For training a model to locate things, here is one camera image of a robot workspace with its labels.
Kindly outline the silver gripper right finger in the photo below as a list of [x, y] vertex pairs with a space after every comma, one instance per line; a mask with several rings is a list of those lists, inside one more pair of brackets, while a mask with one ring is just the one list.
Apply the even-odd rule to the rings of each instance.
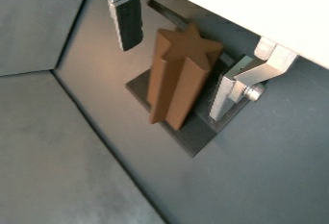
[[297, 58], [291, 50], [265, 37], [257, 43], [254, 56], [243, 56], [220, 77], [210, 109], [215, 121], [243, 98], [258, 100], [265, 91], [262, 82], [283, 74]]

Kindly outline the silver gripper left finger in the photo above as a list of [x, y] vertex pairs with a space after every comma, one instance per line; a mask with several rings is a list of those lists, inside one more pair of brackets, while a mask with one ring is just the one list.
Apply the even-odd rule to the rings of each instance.
[[115, 22], [117, 43], [123, 51], [132, 49], [143, 40], [140, 0], [107, 0]]

